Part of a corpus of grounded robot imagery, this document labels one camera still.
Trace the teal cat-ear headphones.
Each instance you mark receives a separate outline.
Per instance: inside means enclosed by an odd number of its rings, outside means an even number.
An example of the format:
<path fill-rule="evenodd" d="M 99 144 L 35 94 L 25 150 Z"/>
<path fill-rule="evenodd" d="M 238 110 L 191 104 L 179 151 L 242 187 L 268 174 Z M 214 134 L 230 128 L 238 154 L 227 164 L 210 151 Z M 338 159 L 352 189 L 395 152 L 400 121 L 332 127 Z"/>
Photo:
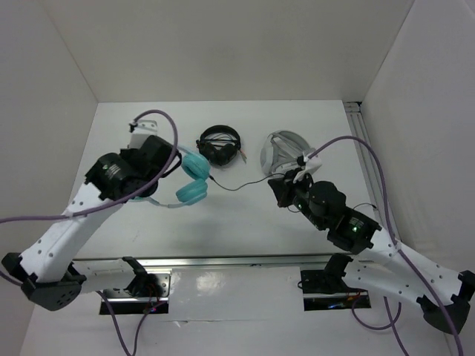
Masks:
<path fill-rule="evenodd" d="M 198 203 L 207 197 L 208 183 L 206 180 L 210 177 L 211 166 L 208 160 L 197 152 L 179 145 L 178 150 L 181 153 L 180 167 L 192 178 L 192 182 L 176 191 L 175 196 L 178 203 L 162 204 L 152 197 L 135 197 L 132 202 L 149 202 L 154 206 L 162 208 L 182 208 Z"/>

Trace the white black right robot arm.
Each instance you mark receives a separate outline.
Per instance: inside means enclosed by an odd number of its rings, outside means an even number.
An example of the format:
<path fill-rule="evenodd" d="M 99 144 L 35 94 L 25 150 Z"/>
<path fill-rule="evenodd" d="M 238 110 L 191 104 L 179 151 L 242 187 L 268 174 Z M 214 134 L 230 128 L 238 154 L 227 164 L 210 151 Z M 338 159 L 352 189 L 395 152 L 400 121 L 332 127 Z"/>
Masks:
<path fill-rule="evenodd" d="M 474 273 L 457 272 L 428 259 L 387 229 L 346 204 L 345 195 L 328 181 L 291 178 L 268 182 L 278 206 L 295 206 L 327 239 L 341 249 L 328 262 L 324 282 L 333 291 L 378 290 L 422 310 L 424 320 L 441 332 L 459 334 L 474 295 Z"/>

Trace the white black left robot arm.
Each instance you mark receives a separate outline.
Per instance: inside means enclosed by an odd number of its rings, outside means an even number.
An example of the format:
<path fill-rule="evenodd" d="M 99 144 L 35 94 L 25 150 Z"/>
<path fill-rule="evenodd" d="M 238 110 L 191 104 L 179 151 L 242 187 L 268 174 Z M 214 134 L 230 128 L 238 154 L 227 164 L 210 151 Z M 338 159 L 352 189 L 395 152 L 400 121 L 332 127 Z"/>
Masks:
<path fill-rule="evenodd" d="M 133 257 L 102 262 L 74 258 L 96 230 L 127 201 L 150 196 L 180 154 L 158 136 L 148 136 L 139 148 L 101 156 L 85 175 L 76 196 L 51 227 L 21 253 L 8 253 L 1 263 L 32 303 L 60 310 L 80 294 L 122 289 L 131 296 L 155 289 L 157 278 Z"/>

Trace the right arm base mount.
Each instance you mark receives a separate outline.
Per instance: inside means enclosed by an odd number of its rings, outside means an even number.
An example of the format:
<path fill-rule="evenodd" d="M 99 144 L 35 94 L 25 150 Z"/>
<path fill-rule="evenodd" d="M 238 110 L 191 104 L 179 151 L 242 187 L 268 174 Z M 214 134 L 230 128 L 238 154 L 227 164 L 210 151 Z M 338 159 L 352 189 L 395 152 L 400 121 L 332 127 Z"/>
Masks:
<path fill-rule="evenodd" d="M 306 312 L 351 309 L 354 302 L 356 309 L 371 308 L 366 290 L 350 288 L 322 269 L 301 270 L 297 287 L 302 290 Z"/>

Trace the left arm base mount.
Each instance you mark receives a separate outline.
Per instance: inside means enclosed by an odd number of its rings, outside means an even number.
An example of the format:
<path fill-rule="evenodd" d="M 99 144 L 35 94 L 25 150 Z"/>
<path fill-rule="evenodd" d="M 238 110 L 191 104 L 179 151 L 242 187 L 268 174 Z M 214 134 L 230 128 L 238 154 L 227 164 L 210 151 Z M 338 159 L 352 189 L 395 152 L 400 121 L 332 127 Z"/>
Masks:
<path fill-rule="evenodd" d="M 139 315 L 146 310 L 151 314 L 168 314 L 171 269 L 152 268 L 148 274 L 151 276 L 139 291 L 106 289 L 102 292 L 115 315 Z"/>

